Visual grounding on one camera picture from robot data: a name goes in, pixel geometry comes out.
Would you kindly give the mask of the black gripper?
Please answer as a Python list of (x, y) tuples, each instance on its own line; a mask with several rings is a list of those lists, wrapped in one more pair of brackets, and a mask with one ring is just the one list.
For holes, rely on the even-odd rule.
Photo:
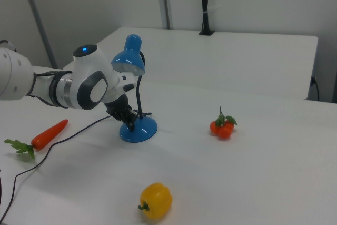
[(131, 110), (127, 95), (120, 96), (113, 102), (105, 103), (107, 113), (118, 121), (126, 122), (130, 132), (134, 131), (135, 120), (138, 118), (138, 110)]

